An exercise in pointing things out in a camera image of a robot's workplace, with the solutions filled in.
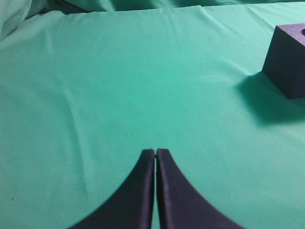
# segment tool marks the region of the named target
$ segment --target purple foam block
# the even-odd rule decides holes
[[[305,97],[305,23],[276,26],[263,72],[287,98]]]

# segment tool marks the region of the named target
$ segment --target green cloth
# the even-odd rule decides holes
[[[173,8],[187,6],[216,6],[248,3],[293,2],[298,0],[65,0],[88,11],[121,11]]]
[[[0,42],[0,228],[60,229],[169,148],[247,229],[305,225],[305,101],[260,73],[275,25],[305,3],[26,20]],[[157,229],[155,208],[153,228]]]
[[[0,41],[15,31],[28,17],[38,14],[47,6],[47,0],[1,0]]]

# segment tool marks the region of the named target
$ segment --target green tablecloth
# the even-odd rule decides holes
[[[248,229],[305,227],[305,103],[260,73],[305,3],[25,21],[0,42],[0,228],[77,222],[144,148]],[[158,228],[155,208],[153,228]]]
[[[187,6],[216,6],[235,5],[247,3],[271,3],[271,2],[293,2],[298,0],[58,0],[68,2],[74,6],[88,11],[121,11],[121,10],[146,10],[156,8],[174,8]]]

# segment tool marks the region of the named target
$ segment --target dark purple block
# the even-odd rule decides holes
[[[278,25],[263,73],[289,99],[305,97],[305,23]]]

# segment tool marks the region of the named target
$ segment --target green background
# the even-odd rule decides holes
[[[287,100],[260,71],[275,25],[303,22],[304,10],[25,20],[0,42],[0,228],[74,224],[116,190],[142,149],[159,147],[245,228],[303,228],[304,100]]]

